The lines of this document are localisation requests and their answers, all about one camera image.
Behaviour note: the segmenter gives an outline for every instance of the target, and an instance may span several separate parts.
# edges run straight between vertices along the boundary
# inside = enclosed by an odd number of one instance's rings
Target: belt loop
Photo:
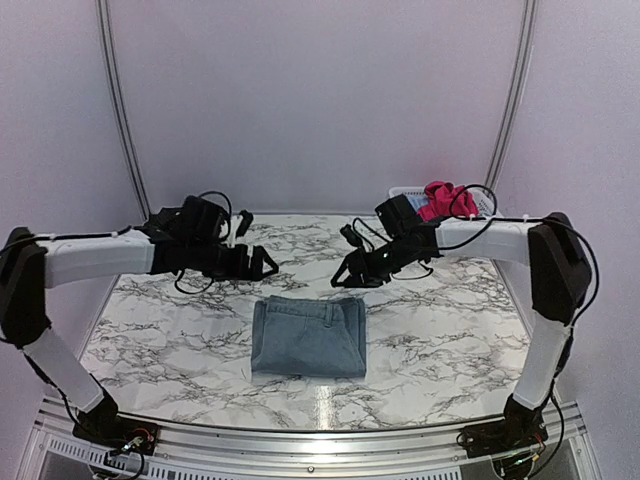
[[[324,326],[325,328],[331,328],[331,322],[333,321],[333,303],[327,302],[324,313]]]

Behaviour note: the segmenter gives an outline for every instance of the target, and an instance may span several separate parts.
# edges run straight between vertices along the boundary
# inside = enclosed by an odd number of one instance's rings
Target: denim
[[[308,377],[364,377],[366,320],[362,299],[269,297],[253,313],[254,372]]]

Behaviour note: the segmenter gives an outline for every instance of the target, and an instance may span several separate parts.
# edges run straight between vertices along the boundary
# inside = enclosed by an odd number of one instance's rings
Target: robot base
[[[544,424],[533,425],[528,436],[516,444],[507,445],[504,442],[505,421],[498,420],[489,423],[469,425],[462,429],[459,444],[467,451],[469,458],[483,457],[508,452],[509,450],[538,445],[536,435],[544,442],[549,438]]]
[[[145,456],[153,455],[153,452],[156,449],[156,444],[158,443],[158,432],[160,431],[160,428],[157,424],[125,417],[118,417],[118,421],[120,423],[120,426],[122,427],[122,431],[126,432],[123,434],[123,440],[125,440],[125,443],[133,440],[135,437],[142,436],[144,437],[145,441],[142,445],[140,445],[139,450]],[[106,447],[117,448],[119,446],[122,446],[122,440],[105,440],[93,437],[78,425],[73,428],[73,436],[81,440],[86,440],[98,445],[104,445]]]

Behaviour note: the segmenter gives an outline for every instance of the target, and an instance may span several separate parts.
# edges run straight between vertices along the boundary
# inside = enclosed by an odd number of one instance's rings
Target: white arm segment
[[[105,238],[40,241],[48,250],[45,287],[123,273],[149,273],[155,247],[139,230]]]
[[[549,395],[562,350],[571,334],[571,327],[549,320],[538,312],[533,314],[536,324],[531,345],[522,375],[513,391],[513,399],[529,410],[542,405]]]
[[[478,233],[487,225],[484,220],[444,220],[436,229],[438,248],[457,245]],[[456,257],[483,257],[506,260],[529,266],[527,232],[535,223],[493,222],[478,238],[455,250],[442,250],[442,255]]]
[[[480,237],[462,248],[443,250],[448,256],[483,257],[491,260],[506,260],[529,266],[529,241],[527,234],[536,223],[493,222]],[[443,221],[436,229],[438,247],[457,245],[470,238],[486,226],[486,221]],[[522,369],[522,375],[513,392],[513,398],[524,407],[533,410],[547,398],[571,328],[561,322],[549,320],[532,310],[535,327],[531,345]]]
[[[47,249],[46,288],[88,278],[148,273],[153,264],[154,245],[138,230],[113,237],[39,241],[38,245]],[[51,328],[23,350],[81,411],[91,411],[104,398],[100,385]]]
[[[23,351],[83,412],[92,410],[102,400],[98,383],[51,328],[35,342],[25,345]]]

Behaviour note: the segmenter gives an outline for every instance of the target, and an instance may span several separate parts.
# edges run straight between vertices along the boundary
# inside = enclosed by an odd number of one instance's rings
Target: white basket
[[[469,191],[473,193],[473,200],[476,202],[476,206],[480,211],[480,215],[491,215],[493,213],[493,202],[489,200],[489,197],[480,188],[470,188]],[[398,195],[424,195],[424,187],[393,187],[389,189],[389,198],[397,197]],[[496,217],[502,217],[502,214],[498,211]]]

